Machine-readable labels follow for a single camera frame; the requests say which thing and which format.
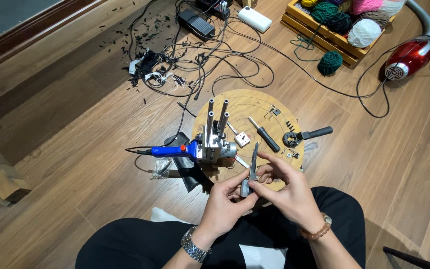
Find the yarn ball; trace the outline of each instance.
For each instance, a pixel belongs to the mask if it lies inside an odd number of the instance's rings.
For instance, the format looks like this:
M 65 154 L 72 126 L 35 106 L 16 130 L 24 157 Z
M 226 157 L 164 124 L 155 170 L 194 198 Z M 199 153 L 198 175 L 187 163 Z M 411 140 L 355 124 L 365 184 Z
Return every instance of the yarn ball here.
M 353 25 L 348 34 L 348 42 L 358 48 L 369 46 L 381 35 L 381 28 L 373 20 L 362 19 Z
M 314 7 L 313 11 L 311 12 L 311 16 L 315 21 L 321 23 L 325 22 L 327 18 L 335 15 L 337 12 L 337 6 L 328 2 L 321 2 Z
M 314 7 L 318 4 L 319 0 L 302 0 L 302 5 L 305 7 Z
M 323 75 L 331 75 L 343 64 L 343 57 L 337 51 L 326 52 L 318 63 L 318 71 Z
M 349 30 L 353 26 L 349 15 L 343 12 L 338 12 L 335 15 L 332 15 L 326 20 L 325 24 L 330 31 L 340 35 L 348 34 Z
M 386 13 L 376 10 L 376 11 L 368 11 L 361 13 L 359 16 L 360 19 L 370 19 L 376 22 L 381 29 L 386 28 L 386 24 L 389 22 L 389 19 L 391 18 L 390 15 L 387 15 Z
M 399 10 L 401 10 L 402 6 L 406 0 L 401 1 L 391 1 L 391 0 L 383 0 L 383 4 L 379 8 L 379 11 L 386 13 L 390 17 L 396 15 Z
M 354 0 L 352 13 L 360 15 L 363 12 L 378 10 L 383 5 L 383 0 Z
M 339 12 L 348 13 L 353 6 L 353 0 L 344 0 L 338 7 Z
M 311 11 L 310 11 L 308 8 L 303 7 L 303 6 L 302 6 L 302 4 L 300 4 L 300 3 L 296 3 L 295 8 L 297 8 L 297 9 L 299 9 L 299 10 L 303 11 L 304 13 L 306 13 L 306 14 L 308 14 L 308 15 L 310 15 L 310 14 L 311 14 Z
M 333 5 L 339 6 L 343 3 L 343 0 L 323 0 L 324 2 L 332 3 Z

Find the left hand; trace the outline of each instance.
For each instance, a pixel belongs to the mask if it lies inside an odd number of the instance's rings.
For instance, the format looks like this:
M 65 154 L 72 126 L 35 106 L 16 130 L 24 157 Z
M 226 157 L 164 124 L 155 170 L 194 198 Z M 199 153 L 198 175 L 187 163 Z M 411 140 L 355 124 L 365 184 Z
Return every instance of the left hand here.
M 246 211 L 253 208 L 259 198 L 256 193 L 248 195 L 247 198 L 237 203 L 230 201 L 230 199 L 240 198 L 239 185 L 249 174 L 250 170 L 246 169 L 212 187 L 204 215 L 193 235 L 203 234 L 206 240 L 215 241 L 219 236 L 230 231 Z

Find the plastic bag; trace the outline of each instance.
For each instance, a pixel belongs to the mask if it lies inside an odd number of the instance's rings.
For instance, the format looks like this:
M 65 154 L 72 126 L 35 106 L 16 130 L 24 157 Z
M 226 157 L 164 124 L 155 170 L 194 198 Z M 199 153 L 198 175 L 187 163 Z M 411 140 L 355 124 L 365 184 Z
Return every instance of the plastic bag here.
M 170 166 L 172 166 L 171 158 L 155 158 L 154 169 L 152 171 L 151 180 L 164 180 L 168 178 Z

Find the white yarn ball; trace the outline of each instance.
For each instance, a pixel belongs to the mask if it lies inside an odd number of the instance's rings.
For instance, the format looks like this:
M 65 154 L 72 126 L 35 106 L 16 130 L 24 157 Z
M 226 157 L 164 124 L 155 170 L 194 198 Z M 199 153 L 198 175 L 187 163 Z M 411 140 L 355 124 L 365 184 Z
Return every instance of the white yarn ball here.
M 405 2 L 406 0 L 383 0 L 383 5 L 378 10 L 392 17 L 401 10 Z
M 375 21 L 362 19 L 349 31 L 348 42 L 355 47 L 364 48 L 371 45 L 379 35 L 381 28 Z

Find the purple yarn ball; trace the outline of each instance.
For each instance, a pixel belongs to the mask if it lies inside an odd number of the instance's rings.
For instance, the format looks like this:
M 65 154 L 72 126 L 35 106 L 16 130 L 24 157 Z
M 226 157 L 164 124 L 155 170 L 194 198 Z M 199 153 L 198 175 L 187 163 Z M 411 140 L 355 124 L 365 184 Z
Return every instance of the purple yarn ball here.
M 344 2 L 344 0 L 324 0 L 324 2 L 328 2 L 328 3 L 331 3 L 333 5 L 339 6 L 339 5 L 341 5 L 341 3 Z

